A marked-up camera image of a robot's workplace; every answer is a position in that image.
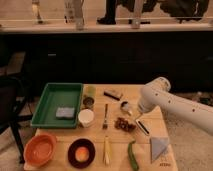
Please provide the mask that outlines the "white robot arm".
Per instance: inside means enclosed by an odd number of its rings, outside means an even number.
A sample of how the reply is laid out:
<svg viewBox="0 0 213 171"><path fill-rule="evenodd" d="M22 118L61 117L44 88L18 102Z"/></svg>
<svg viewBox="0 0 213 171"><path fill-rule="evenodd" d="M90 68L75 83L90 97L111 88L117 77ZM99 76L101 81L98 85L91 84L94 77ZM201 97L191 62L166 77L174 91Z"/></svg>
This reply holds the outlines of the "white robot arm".
<svg viewBox="0 0 213 171"><path fill-rule="evenodd" d="M213 135L213 107L173 95L170 89L171 84L165 77L158 77L142 85L139 111L149 113L159 106Z"/></svg>

